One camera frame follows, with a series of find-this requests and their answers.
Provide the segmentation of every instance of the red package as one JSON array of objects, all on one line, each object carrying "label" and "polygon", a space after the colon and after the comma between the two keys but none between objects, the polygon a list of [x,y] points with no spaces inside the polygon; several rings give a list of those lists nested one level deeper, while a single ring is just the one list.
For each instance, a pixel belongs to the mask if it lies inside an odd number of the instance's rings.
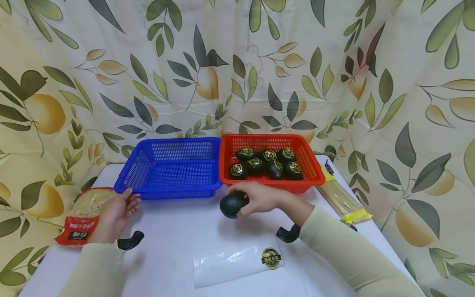
[{"label": "red package", "polygon": [[91,188],[82,192],[69,216],[64,222],[64,229],[56,242],[60,245],[82,247],[94,232],[102,204],[117,193],[114,188]]}]

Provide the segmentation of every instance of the black clip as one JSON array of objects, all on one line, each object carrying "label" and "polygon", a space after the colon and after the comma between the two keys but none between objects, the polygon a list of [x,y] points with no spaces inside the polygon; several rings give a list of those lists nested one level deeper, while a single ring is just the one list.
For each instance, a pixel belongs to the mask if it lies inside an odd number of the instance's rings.
[{"label": "black clip", "polygon": [[118,239],[117,246],[123,250],[130,250],[139,245],[145,235],[140,231],[135,231],[132,237],[128,239]]},{"label": "black clip", "polygon": [[285,243],[294,242],[300,236],[300,227],[294,224],[290,231],[280,227],[279,230],[277,230],[276,236]]}]

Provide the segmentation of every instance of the leaf-patterned curtain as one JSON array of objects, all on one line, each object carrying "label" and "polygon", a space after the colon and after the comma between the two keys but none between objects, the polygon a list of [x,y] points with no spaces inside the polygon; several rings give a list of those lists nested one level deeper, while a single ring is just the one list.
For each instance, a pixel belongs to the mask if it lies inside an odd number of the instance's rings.
[{"label": "leaf-patterned curtain", "polygon": [[0,295],[162,137],[300,134],[428,296],[475,293],[475,1],[0,0]]}]

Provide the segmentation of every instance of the table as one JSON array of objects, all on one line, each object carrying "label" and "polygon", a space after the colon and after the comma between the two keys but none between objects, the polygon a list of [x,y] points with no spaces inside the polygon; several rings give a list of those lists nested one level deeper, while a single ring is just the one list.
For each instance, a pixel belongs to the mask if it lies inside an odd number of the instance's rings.
[{"label": "table", "polygon": [[[325,164],[328,157],[319,155],[317,159]],[[343,177],[331,161],[329,163],[335,178],[352,194]],[[105,167],[93,186],[113,186],[123,166],[111,164]],[[219,200],[225,190],[225,186],[221,187],[212,199],[142,203],[142,210],[132,217],[129,228],[123,234],[123,238],[130,237],[135,230],[145,234],[140,245],[125,252],[123,296],[354,296],[354,292],[328,263],[300,240],[291,244],[278,241],[285,259],[282,268],[195,289],[192,264],[194,252],[232,244],[236,240],[274,236],[280,226],[286,229],[292,226],[290,219],[280,210],[239,220],[227,219],[219,210]],[[315,187],[302,194],[302,197],[339,218]],[[362,236],[412,279],[372,220],[357,224],[357,228]],[[79,248],[67,248],[54,243],[20,297],[58,296],[80,252]]]}]

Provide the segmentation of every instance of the black egg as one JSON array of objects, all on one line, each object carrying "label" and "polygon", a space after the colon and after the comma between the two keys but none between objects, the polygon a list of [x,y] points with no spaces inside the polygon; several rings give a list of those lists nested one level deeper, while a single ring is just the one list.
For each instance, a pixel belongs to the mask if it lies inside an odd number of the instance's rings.
[{"label": "black egg", "polygon": [[236,157],[241,161],[251,160],[257,157],[257,153],[255,150],[247,147],[245,149],[239,150],[236,152]]},{"label": "black egg", "polygon": [[231,176],[235,180],[245,180],[247,177],[247,168],[242,164],[232,164],[231,165]]},{"label": "black egg", "polygon": [[277,160],[279,160],[281,163],[297,162],[297,158],[295,157],[294,150],[291,149],[290,147],[281,149],[277,153]]},{"label": "black egg", "polygon": [[263,150],[260,151],[257,155],[264,162],[277,160],[277,153],[273,150]]},{"label": "black egg", "polygon": [[293,181],[301,181],[304,179],[302,174],[302,169],[297,164],[297,162],[287,162],[284,163],[284,173],[286,177]]},{"label": "black egg", "polygon": [[244,165],[247,167],[249,175],[261,175],[266,170],[265,163],[259,158],[247,160]]},{"label": "black egg", "polygon": [[278,181],[284,177],[284,169],[282,164],[277,160],[268,162],[266,165],[266,170],[270,178],[273,180]]},{"label": "black egg", "polygon": [[230,219],[237,219],[239,210],[249,203],[249,199],[245,197],[244,192],[232,192],[221,199],[219,209]]}]

